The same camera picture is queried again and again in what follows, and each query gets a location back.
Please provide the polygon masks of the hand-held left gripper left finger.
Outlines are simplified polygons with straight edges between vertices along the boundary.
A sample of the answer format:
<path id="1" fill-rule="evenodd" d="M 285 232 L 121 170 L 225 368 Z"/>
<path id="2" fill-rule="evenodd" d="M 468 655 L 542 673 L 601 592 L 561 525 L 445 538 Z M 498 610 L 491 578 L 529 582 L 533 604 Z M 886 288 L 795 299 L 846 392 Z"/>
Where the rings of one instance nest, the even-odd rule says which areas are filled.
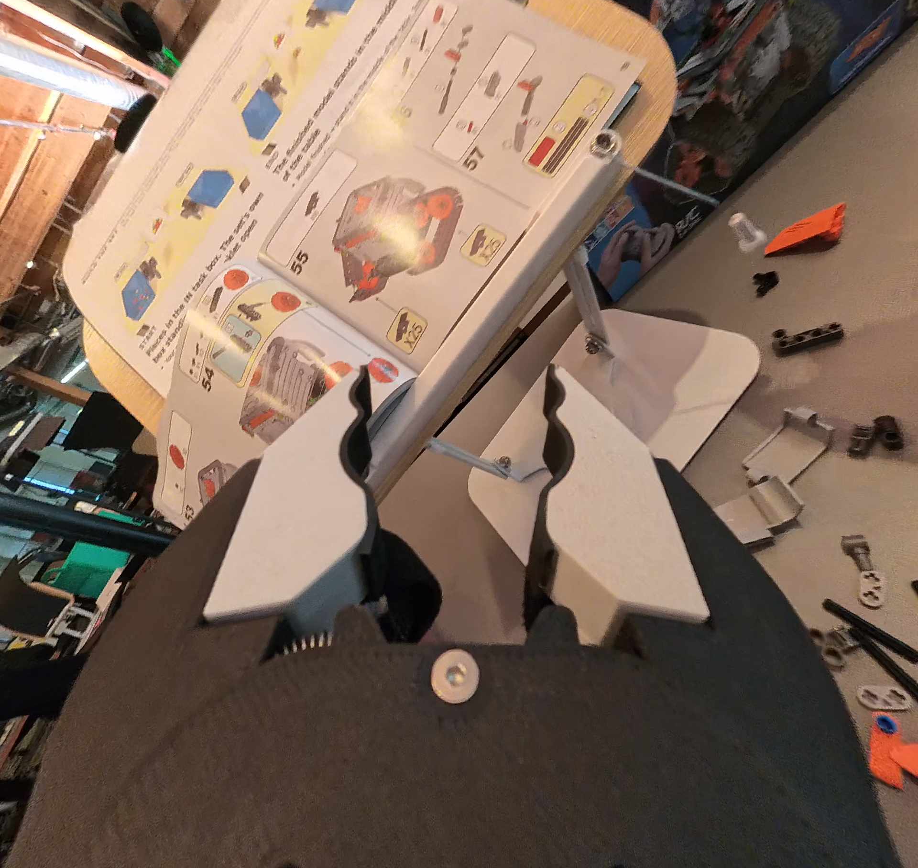
<path id="1" fill-rule="evenodd" d="M 347 374 L 264 451 L 203 609 L 209 624 L 331 625 L 369 595 L 370 384 L 366 366 Z"/>

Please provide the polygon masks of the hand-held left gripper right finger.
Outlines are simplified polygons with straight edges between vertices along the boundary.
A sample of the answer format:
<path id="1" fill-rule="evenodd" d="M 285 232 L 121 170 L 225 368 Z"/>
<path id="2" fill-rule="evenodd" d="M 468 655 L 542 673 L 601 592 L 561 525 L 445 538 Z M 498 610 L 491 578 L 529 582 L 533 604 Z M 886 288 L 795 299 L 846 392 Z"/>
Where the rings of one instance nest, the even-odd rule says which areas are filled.
<path id="1" fill-rule="evenodd" d="M 614 641 L 629 615 L 703 624 L 709 606 L 656 461 L 566 369 L 546 369 L 543 460 L 527 562 L 527 632 L 550 606 L 583 644 Z"/>

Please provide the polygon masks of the green storage bin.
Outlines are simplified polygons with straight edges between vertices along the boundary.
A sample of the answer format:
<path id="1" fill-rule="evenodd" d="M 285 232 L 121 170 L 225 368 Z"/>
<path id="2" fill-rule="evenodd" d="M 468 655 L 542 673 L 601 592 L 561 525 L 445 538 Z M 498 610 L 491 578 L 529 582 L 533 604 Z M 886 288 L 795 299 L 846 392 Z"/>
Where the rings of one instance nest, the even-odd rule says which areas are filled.
<path id="1" fill-rule="evenodd" d="M 96 600 L 113 573 L 124 568 L 130 558 L 127 552 L 75 543 L 63 560 L 49 564 L 40 580 L 74 596 Z"/>

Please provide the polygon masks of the grey toy double connector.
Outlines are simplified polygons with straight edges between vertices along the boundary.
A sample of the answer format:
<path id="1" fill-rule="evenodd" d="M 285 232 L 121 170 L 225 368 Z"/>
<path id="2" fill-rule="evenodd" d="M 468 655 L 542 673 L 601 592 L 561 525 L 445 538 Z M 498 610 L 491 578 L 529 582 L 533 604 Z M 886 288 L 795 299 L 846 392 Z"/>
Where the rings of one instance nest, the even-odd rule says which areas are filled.
<path id="1" fill-rule="evenodd" d="M 820 651 L 820 656 L 833 671 L 844 670 L 847 660 L 861 648 L 860 642 L 846 626 L 828 630 L 811 627 L 809 636 Z"/>

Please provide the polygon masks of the black toy brick beam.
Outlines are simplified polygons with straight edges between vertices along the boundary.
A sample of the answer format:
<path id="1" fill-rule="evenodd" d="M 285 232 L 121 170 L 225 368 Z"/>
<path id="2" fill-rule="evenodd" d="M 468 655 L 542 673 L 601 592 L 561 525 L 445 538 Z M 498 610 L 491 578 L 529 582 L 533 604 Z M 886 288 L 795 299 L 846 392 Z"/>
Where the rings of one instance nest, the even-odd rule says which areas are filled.
<path id="1" fill-rule="evenodd" d="M 790 357 L 813 349 L 830 346 L 844 338 L 842 323 L 824 323 L 798 333 L 777 329 L 772 334 L 771 347 L 776 357 Z"/>

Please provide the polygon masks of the white stand ledge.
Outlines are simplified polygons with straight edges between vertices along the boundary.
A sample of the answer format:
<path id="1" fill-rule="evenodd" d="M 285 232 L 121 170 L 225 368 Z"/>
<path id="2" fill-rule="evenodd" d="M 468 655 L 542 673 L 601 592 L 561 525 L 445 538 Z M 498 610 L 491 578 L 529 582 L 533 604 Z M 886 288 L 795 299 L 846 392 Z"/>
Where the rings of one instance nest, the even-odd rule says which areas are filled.
<path id="1" fill-rule="evenodd" d="M 613 130 L 590 145 L 542 205 L 373 439 L 366 483 L 383 499 L 448 419 L 517 323 L 568 263 L 622 185 L 624 141 Z"/>

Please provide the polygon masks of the black toy axle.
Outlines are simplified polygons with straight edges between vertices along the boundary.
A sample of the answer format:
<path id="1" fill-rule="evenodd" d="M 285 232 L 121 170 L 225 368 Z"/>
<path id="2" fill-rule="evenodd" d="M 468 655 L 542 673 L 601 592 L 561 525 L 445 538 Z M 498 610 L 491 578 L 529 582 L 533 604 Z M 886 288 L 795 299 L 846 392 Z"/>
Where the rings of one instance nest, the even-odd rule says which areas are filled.
<path id="1" fill-rule="evenodd" d="M 890 656 L 876 639 L 867 635 L 862 629 L 852 626 L 851 636 L 884 672 L 893 679 L 901 689 L 906 691 L 912 700 L 917 702 L 917 681 Z"/>
<path id="2" fill-rule="evenodd" d="M 885 649 L 905 659 L 911 664 L 917 663 L 917 649 L 904 640 L 892 635 L 883 628 L 876 626 L 853 611 L 830 598 L 823 599 L 821 607 L 827 613 L 841 620 L 851 632 L 855 630 L 860 634 L 873 639 Z"/>

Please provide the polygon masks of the white instruction booklet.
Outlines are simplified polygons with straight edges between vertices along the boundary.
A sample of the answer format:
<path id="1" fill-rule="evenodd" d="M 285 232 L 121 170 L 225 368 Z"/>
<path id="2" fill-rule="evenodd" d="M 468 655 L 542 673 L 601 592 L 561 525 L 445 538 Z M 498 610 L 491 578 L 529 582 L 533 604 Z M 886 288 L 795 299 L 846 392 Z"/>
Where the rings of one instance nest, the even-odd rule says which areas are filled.
<path id="1" fill-rule="evenodd" d="M 645 67 L 510 0 L 225 2 L 63 262 L 178 527 L 361 366 L 381 430 Z"/>

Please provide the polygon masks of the orange toy brick piece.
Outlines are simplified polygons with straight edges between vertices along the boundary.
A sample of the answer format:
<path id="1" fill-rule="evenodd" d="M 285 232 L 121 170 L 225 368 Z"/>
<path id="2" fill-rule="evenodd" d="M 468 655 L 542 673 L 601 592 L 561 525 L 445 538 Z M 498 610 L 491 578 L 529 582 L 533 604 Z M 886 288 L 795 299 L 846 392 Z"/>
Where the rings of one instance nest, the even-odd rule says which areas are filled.
<path id="1" fill-rule="evenodd" d="M 822 209 L 785 227 L 765 246 L 765 256 L 772 257 L 811 243 L 837 243 L 843 233 L 846 203 Z"/>

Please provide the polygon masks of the orange flat toy panel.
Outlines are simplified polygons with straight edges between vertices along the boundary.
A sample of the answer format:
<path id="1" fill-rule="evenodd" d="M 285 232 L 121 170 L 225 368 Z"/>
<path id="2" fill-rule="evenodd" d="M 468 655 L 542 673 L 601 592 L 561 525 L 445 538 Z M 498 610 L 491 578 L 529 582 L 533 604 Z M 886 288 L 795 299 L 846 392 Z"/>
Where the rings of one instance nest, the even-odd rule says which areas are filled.
<path id="1" fill-rule="evenodd" d="M 885 735 L 874 727 L 872 720 L 868 744 L 868 765 L 875 779 L 890 788 L 901 791 L 904 789 L 906 775 L 917 780 L 917 744 L 905 741 L 902 728 L 895 736 Z"/>

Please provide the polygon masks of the dark blue toy packaging box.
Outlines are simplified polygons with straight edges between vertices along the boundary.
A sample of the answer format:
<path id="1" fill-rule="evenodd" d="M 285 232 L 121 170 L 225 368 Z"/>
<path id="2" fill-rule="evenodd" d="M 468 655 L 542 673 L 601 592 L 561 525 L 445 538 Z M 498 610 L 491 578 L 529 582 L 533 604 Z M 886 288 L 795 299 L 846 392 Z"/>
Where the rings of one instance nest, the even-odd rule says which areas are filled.
<path id="1" fill-rule="evenodd" d="M 669 47 L 672 114 L 642 169 L 586 240 L 620 300 L 916 22 L 916 0 L 612 0 Z"/>

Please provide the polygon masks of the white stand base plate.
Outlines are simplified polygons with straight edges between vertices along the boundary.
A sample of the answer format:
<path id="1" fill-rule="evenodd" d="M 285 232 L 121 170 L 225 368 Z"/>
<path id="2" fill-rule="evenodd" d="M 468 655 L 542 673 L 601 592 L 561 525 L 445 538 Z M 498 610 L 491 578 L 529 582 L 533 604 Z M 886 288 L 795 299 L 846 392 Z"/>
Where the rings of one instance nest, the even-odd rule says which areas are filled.
<path id="1" fill-rule="evenodd" d="M 565 369 L 651 453 L 682 471 L 754 380 L 761 362 L 747 337 L 641 313 L 601 311 L 614 358 L 587 351 L 580 323 L 551 362 Z M 536 505 L 548 476 L 542 371 L 484 449 L 508 458 L 524 482 L 474 469 L 469 497 L 521 564 L 529 560 Z"/>

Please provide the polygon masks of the black metal post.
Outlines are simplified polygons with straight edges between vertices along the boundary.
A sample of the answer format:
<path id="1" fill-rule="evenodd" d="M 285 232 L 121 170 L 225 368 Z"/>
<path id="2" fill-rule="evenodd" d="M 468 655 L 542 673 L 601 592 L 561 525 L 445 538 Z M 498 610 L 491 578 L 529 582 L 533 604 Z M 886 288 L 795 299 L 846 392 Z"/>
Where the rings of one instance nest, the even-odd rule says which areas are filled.
<path id="1" fill-rule="evenodd" d="M 20 530 L 48 534 L 144 558 L 159 556 L 175 540 L 173 535 L 155 529 L 14 494 L 1 494 L 1 523 Z"/>

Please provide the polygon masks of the silver ventilation duct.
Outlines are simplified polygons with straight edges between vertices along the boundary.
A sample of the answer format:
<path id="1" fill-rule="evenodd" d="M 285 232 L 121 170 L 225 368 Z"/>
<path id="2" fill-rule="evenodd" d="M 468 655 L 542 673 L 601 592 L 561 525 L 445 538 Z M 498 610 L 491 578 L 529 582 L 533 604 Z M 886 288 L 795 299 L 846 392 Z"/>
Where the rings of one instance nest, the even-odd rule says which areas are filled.
<path id="1" fill-rule="evenodd" d="M 1 37 L 1 75 L 109 109 L 128 110 L 147 95 L 129 81 L 17 37 Z"/>

